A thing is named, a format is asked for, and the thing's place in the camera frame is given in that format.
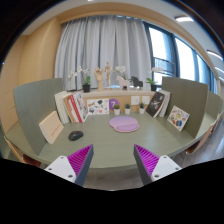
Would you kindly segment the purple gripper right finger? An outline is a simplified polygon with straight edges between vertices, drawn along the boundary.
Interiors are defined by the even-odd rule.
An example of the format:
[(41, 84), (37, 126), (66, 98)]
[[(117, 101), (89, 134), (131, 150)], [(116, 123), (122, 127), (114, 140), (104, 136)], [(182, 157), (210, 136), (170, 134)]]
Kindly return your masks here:
[(181, 170), (169, 156), (158, 156), (137, 144), (134, 145), (133, 154), (144, 185)]

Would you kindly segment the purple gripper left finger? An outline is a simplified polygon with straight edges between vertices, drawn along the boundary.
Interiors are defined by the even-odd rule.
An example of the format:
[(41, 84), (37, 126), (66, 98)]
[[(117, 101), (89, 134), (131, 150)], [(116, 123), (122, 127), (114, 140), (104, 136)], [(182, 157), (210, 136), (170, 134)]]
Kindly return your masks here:
[(83, 186), (93, 155), (93, 145), (85, 146), (68, 157), (59, 156), (46, 168), (46, 171)]

